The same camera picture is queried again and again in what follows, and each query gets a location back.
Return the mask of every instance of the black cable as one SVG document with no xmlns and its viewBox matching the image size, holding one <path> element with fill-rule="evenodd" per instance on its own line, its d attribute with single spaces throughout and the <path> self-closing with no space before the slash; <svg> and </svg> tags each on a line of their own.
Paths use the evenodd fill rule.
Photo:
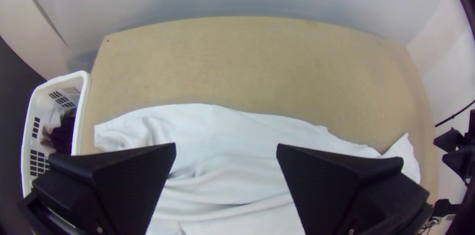
<svg viewBox="0 0 475 235">
<path fill-rule="evenodd" d="M 422 235 L 422 233 L 426 232 L 427 228 L 422 229 L 421 232 L 417 233 L 417 235 Z"/>
<path fill-rule="evenodd" d="M 454 119 L 457 115 L 459 115 L 459 114 L 461 114 L 462 112 L 464 112 L 465 110 L 467 110 L 467 109 L 468 109 L 470 106 L 472 106 L 474 103 L 475 103 L 475 100 L 472 101 L 472 102 L 470 102 L 469 105 L 465 106 L 465 108 L 463 108 L 462 110 L 460 110 L 458 113 L 452 115 L 451 117 L 449 117 L 449 118 L 445 119 L 444 121 L 442 121 L 442 122 L 438 123 L 437 125 L 435 125 L 435 127 L 441 126 L 441 125 L 447 123 L 448 121 Z"/>
</svg>

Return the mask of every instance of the plywood table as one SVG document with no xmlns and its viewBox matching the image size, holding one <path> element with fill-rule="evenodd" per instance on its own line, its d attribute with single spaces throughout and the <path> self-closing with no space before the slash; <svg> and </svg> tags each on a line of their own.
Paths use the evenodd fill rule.
<svg viewBox="0 0 475 235">
<path fill-rule="evenodd" d="M 437 197 L 432 116 L 406 49 L 314 21 L 215 17 L 104 38 L 92 70 L 81 154 L 99 152 L 93 127 L 132 110 L 203 102 L 324 125 L 384 153 L 404 133 L 422 186 Z"/>
</svg>

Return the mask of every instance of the plastic basket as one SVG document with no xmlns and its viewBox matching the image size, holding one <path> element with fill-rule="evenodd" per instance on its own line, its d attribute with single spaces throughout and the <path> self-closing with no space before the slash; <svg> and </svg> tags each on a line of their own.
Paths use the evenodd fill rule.
<svg viewBox="0 0 475 235">
<path fill-rule="evenodd" d="M 23 196 L 31 192 L 31 182 L 49 169 L 48 157 L 55 150 L 40 144 L 44 122 L 42 116 L 56 107 L 76 108 L 71 155 L 79 154 L 84 110 L 88 99 L 91 76 L 85 71 L 49 80 L 31 95 L 21 145 L 21 180 Z"/>
</svg>

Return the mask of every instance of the tan tabletop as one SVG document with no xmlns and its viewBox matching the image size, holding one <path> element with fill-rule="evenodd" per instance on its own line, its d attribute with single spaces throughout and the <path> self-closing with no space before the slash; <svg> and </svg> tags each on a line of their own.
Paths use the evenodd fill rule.
<svg viewBox="0 0 475 235">
<path fill-rule="evenodd" d="M 81 154 L 99 152 L 93 127 L 132 110 L 202 102 L 324 125 L 384 153 L 404 133 L 422 186 L 437 197 L 435 129 L 406 49 L 313 21 L 215 17 L 105 37 L 91 73 Z"/>
</svg>

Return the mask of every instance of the wrinkled fabric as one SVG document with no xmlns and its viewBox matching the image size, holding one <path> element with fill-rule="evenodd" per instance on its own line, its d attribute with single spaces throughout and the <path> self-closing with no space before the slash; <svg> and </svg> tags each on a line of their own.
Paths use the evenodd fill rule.
<svg viewBox="0 0 475 235">
<path fill-rule="evenodd" d="M 146 108 L 95 126 L 95 145 L 105 151 L 169 142 L 176 143 L 177 157 L 150 235 L 304 234 L 276 159 L 279 143 L 366 158 L 399 156 L 402 173 L 420 182 L 407 134 L 381 155 L 323 126 L 207 104 Z"/>
</svg>

